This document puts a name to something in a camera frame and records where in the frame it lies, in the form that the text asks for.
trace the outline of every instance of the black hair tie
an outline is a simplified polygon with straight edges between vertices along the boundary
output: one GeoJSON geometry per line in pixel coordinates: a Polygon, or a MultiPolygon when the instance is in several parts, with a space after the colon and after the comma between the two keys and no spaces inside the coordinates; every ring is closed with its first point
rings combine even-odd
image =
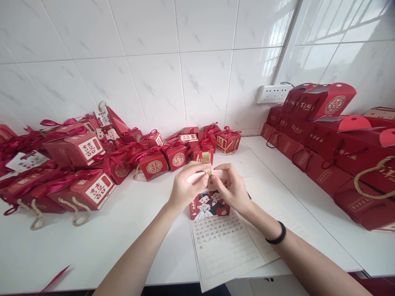
{"type": "Polygon", "coordinates": [[[277,221],[277,222],[280,223],[281,229],[282,229],[280,237],[275,240],[268,240],[267,238],[265,238],[265,240],[269,244],[272,244],[272,245],[277,245],[277,244],[281,243],[284,240],[285,235],[287,234],[287,229],[285,228],[284,224],[282,224],[280,221],[277,221]]]}

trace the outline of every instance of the bride illustration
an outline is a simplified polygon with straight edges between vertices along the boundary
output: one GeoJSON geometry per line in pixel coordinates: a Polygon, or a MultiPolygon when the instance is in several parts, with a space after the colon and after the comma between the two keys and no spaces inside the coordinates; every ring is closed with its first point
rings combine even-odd
{"type": "Polygon", "coordinates": [[[202,205],[197,207],[200,210],[200,213],[195,217],[195,220],[200,220],[213,215],[210,212],[211,207],[208,204],[209,200],[210,194],[208,192],[204,192],[199,196],[199,203],[202,205]]]}

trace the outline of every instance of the lined paper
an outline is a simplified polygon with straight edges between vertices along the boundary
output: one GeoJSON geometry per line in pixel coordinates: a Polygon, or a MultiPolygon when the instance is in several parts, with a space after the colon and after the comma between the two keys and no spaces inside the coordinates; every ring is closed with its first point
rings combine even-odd
{"type": "Polygon", "coordinates": [[[235,211],[190,221],[202,292],[265,264],[235,211]]]}
{"type": "MultiPolygon", "coordinates": [[[[265,189],[260,183],[253,178],[244,180],[248,193],[253,202],[261,209],[272,216],[274,219],[281,221],[289,230],[311,244],[311,236],[304,227],[289,213],[280,203],[278,203],[270,191],[265,189]]],[[[247,220],[241,217],[244,225],[250,233],[254,243],[265,259],[266,264],[280,258],[280,255],[274,251],[272,246],[266,241],[264,236],[247,220]]]]}

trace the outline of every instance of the stack of gift boxes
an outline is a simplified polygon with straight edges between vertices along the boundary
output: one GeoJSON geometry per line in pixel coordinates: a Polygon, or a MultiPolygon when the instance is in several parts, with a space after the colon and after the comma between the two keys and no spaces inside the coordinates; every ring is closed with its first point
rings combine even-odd
{"type": "MultiPolygon", "coordinates": [[[[0,196],[12,206],[5,215],[22,206],[37,217],[65,211],[88,211],[90,216],[134,169],[133,179],[151,181],[189,160],[202,162],[203,152],[209,152],[213,163],[216,146],[233,154],[241,138],[240,131],[221,130],[217,123],[202,131],[186,127],[167,139],[155,129],[143,135],[106,105],[95,115],[63,124],[43,120],[41,125],[46,128],[28,129],[28,135],[19,137],[0,126],[0,196]],[[19,174],[6,175],[13,166],[19,174]]],[[[73,221],[75,226],[84,223],[73,221]]],[[[31,227],[39,228],[35,223],[31,227]]]]}
{"type": "Polygon", "coordinates": [[[270,109],[261,136],[367,230],[395,232],[395,129],[390,120],[341,116],[345,83],[294,87],[270,109]]]}

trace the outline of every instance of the forearm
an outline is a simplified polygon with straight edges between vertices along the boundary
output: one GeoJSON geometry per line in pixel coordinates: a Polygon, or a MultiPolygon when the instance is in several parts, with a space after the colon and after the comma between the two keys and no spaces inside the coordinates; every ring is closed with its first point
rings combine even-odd
{"type": "MultiPolygon", "coordinates": [[[[281,235],[280,224],[255,203],[241,215],[265,238],[274,240],[281,235]]],[[[370,295],[338,265],[290,230],[280,244],[272,246],[310,295],[370,295]]]]}
{"type": "Polygon", "coordinates": [[[114,265],[94,295],[140,296],[156,253],[179,213],[175,207],[165,204],[114,265]]]}

